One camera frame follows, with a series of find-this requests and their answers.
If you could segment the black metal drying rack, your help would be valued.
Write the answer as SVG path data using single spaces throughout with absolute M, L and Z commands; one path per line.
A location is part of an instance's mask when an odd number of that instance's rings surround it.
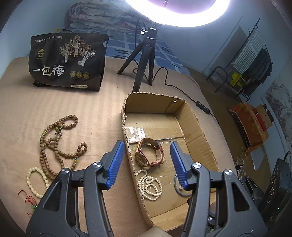
M 257 20 L 243 44 L 225 65 L 213 68 L 206 80 L 214 92 L 249 101 L 255 89 L 269 77 L 273 63 L 266 43 L 262 38 Z

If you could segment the black electronic box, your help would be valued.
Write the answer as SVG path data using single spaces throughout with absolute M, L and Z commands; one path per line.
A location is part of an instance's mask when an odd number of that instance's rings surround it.
M 258 210 L 267 228 L 275 223 L 277 216 L 291 196 L 291 170 L 289 164 L 278 158 Z

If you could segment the blue patterned bed sheet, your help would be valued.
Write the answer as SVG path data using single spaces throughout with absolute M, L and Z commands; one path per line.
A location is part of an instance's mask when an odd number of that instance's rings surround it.
M 122 59 L 127 59 L 140 44 L 143 44 L 145 38 L 144 35 L 131 31 L 73 27 L 69 27 L 68 30 L 72 31 L 73 33 L 101 33 L 109 35 L 106 56 L 118 57 Z M 156 66 L 165 67 L 188 76 L 190 75 L 188 69 L 180 62 L 172 50 L 158 36 L 156 37 L 156 43 L 149 42 L 142 47 L 139 54 L 135 57 L 137 62 L 140 61 L 142 52 L 145 51 L 146 48 L 151 48 L 154 51 L 154 64 Z

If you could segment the black snack bag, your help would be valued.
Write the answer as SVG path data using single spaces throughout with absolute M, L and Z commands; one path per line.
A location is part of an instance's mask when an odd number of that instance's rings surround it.
M 108 41 L 100 33 L 32 36 L 29 72 L 34 85 L 99 91 Z

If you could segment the folded floral quilt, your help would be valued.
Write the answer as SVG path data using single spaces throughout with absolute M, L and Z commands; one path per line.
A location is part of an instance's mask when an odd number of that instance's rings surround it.
M 72 28 L 100 28 L 133 32 L 150 23 L 125 1 L 82 1 L 74 4 L 68 17 Z

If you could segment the black mini tripod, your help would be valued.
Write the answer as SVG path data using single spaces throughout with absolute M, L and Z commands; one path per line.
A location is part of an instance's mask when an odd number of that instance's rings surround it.
M 136 72 L 136 77 L 133 85 L 132 92 L 139 92 L 142 80 L 145 74 L 147 65 L 149 65 L 148 84 L 152 86 L 153 82 L 153 71 L 154 71 L 154 60 L 155 60 L 155 44 L 156 44 L 157 28 L 155 26 L 149 27 L 145 31 L 143 41 L 134 49 L 128 59 L 122 65 L 120 70 L 117 72 L 118 75 L 122 74 L 127 66 L 135 59 L 135 57 L 141 52 L 140 62 Z

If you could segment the cardboard box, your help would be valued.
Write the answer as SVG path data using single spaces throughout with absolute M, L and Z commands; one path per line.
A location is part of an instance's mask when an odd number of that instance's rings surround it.
M 122 129 L 132 172 L 134 186 L 145 221 L 170 231 L 183 225 L 187 215 L 187 198 L 174 188 L 175 169 L 170 155 L 170 145 L 178 142 L 182 151 L 194 162 L 207 169 L 218 171 L 218 164 L 190 105 L 183 99 L 162 94 L 130 93 L 122 110 Z M 162 187 L 159 198 L 143 197 L 138 183 L 143 173 L 136 159 L 138 143 L 143 138 L 158 141 L 164 149 L 164 163 L 146 167 L 147 175 L 157 178 Z

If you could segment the red leather strap watch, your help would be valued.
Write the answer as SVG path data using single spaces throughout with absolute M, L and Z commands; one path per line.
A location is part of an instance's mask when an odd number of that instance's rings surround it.
M 135 151 L 135 160 L 140 167 L 154 167 L 165 161 L 162 145 L 152 138 L 142 138 Z

